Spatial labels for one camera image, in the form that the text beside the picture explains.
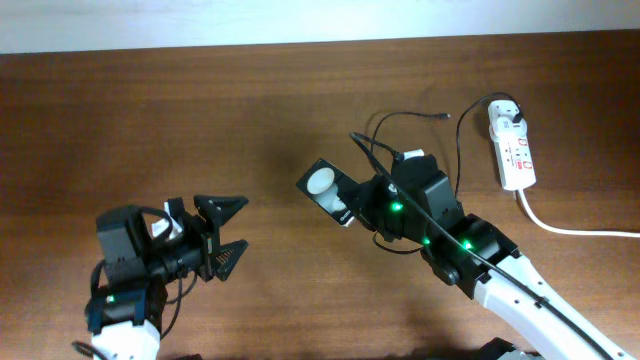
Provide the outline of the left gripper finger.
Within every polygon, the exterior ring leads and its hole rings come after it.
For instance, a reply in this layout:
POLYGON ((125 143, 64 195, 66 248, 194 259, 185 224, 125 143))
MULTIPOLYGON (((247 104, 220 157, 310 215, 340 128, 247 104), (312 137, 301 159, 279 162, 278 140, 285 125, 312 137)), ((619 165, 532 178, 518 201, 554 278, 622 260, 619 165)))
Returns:
POLYGON ((220 281, 226 281, 248 246, 249 243, 244 239, 222 245, 210 257, 213 275, 220 281))
POLYGON ((209 231, 225 225, 236 215, 249 199, 245 196, 195 195, 194 205, 209 231))

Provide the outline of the black smartphone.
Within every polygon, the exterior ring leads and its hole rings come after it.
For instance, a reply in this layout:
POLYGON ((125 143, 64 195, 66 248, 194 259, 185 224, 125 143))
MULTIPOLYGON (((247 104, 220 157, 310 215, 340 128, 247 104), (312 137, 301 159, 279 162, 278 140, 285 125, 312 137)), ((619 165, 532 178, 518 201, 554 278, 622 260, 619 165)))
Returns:
POLYGON ((296 183, 305 196, 342 227, 348 227, 355 219, 342 195, 357 186, 355 180, 323 158, 319 158, 296 183))

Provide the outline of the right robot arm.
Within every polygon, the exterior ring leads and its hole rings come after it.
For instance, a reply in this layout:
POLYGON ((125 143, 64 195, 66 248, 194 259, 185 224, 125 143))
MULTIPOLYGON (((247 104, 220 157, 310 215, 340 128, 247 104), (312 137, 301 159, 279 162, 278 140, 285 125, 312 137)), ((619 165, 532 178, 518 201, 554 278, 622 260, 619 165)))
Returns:
POLYGON ((546 359, 627 359, 564 300, 518 246, 490 222, 464 212, 433 156, 413 157, 376 173, 346 196, 348 206, 387 241, 418 244, 446 285, 496 314, 546 359))

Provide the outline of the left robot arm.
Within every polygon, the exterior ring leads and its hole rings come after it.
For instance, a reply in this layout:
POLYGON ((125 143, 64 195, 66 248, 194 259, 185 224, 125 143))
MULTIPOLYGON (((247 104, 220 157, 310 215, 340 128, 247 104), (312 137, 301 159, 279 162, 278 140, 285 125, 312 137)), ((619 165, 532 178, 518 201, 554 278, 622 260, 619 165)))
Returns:
POLYGON ((192 283, 226 281, 248 247, 228 244, 220 230, 245 205, 244 196, 196 195, 195 213, 182 198, 162 208, 125 205, 96 219, 103 253, 90 277, 84 316, 91 341, 73 342, 91 359, 155 359, 172 330, 164 325, 168 305, 179 308, 192 283))

